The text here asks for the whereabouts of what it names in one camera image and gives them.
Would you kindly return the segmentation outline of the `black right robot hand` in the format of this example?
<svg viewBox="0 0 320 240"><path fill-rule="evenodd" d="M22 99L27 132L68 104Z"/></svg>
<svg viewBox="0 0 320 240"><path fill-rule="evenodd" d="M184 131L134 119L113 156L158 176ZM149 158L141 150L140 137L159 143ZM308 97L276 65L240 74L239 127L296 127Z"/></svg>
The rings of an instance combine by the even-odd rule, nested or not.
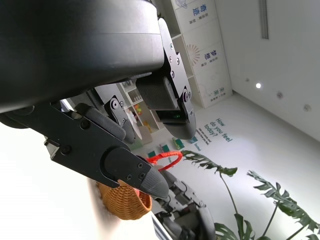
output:
<svg viewBox="0 0 320 240"><path fill-rule="evenodd" d="M207 205L184 181L167 170L160 172L169 187L166 199L155 198L154 215L173 240L215 240L216 229Z"/></svg>

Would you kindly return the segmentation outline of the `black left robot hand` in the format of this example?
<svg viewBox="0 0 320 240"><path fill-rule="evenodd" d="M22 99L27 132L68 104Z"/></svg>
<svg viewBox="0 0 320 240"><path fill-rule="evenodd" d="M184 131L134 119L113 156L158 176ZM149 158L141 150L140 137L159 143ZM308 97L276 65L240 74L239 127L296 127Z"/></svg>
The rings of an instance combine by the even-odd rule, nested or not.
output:
<svg viewBox="0 0 320 240"><path fill-rule="evenodd" d="M195 135L183 61L150 1L1 1L0 121L45 136L66 168L165 199L163 175L127 145L134 132L113 87L131 79L174 137Z"/></svg>

